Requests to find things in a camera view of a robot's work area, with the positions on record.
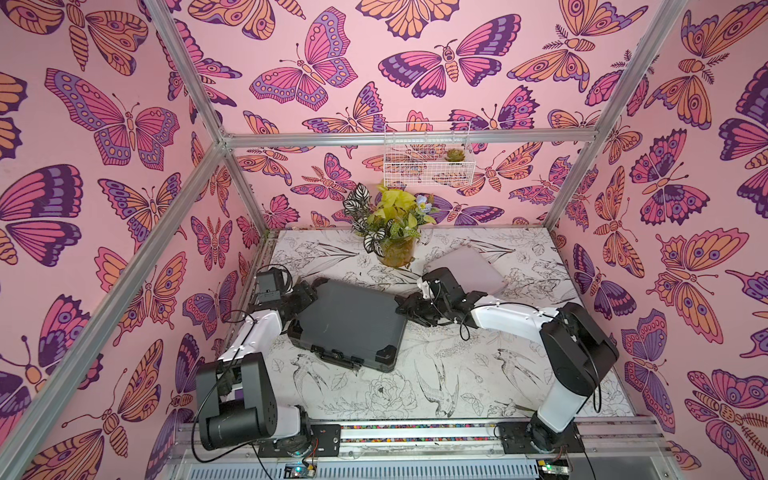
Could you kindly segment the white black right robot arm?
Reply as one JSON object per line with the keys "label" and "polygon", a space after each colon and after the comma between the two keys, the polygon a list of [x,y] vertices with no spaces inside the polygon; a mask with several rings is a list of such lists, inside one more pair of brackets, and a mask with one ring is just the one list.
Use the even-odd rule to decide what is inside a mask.
{"label": "white black right robot arm", "polygon": [[526,427],[535,450],[550,453],[560,448],[567,428],[590,397],[598,408],[602,406],[602,381],[619,352],[580,304],[538,308],[481,291],[465,292],[446,267],[422,276],[417,287],[395,297],[396,312],[409,321],[430,328],[456,324],[467,330],[498,331],[543,347],[554,383]]}

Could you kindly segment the dark grey poker case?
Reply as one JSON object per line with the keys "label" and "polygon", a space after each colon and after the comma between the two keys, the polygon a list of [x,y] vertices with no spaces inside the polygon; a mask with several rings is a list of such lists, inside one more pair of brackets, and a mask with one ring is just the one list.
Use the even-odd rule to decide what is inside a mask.
{"label": "dark grey poker case", "polygon": [[394,295],[343,281],[318,278],[312,302],[291,321],[291,343],[320,360],[358,370],[394,370],[408,320]]}

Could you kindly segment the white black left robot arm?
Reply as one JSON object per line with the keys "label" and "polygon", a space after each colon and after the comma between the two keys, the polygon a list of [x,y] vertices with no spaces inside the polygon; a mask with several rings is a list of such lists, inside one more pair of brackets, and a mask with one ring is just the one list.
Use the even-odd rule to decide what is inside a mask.
{"label": "white black left robot arm", "polygon": [[307,283],[296,285],[280,264],[260,268],[250,303],[238,312],[233,343],[196,374],[197,412],[192,437],[207,451],[269,443],[290,455],[312,442],[305,409],[277,399],[267,355],[286,325],[317,299]]}

